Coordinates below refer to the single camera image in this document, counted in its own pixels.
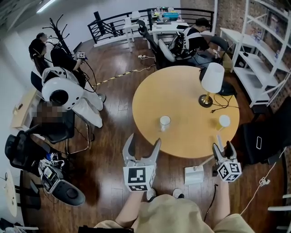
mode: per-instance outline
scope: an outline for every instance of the white paper cup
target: white paper cup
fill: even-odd
[[[167,128],[169,128],[171,122],[171,118],[169,116],[162,116],[160,118],[160,126],[161,131],[164,132]]]
[[[228,127],[231,124],[231,119],[227,115],[221,115],[216,125],[216,129],[221,131],[223,128]]]

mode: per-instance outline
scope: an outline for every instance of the white box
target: white box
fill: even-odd
[[[144,192],[151,188],[156,176],[156,166],[124,167],[125,185],[130,192]]]

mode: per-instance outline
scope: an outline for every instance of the white lamp shade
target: white lamp shade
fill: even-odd
[[[212,62],[204,74],[201,85],[207,92],[218,93],[221,90],[223,76],[223,66]]]

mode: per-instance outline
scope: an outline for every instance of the white robot head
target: white robot head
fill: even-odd
[[[70,110],[82,98],[84,89],[69,79],[55,77],[44,84],[41,93],[45,101]]]

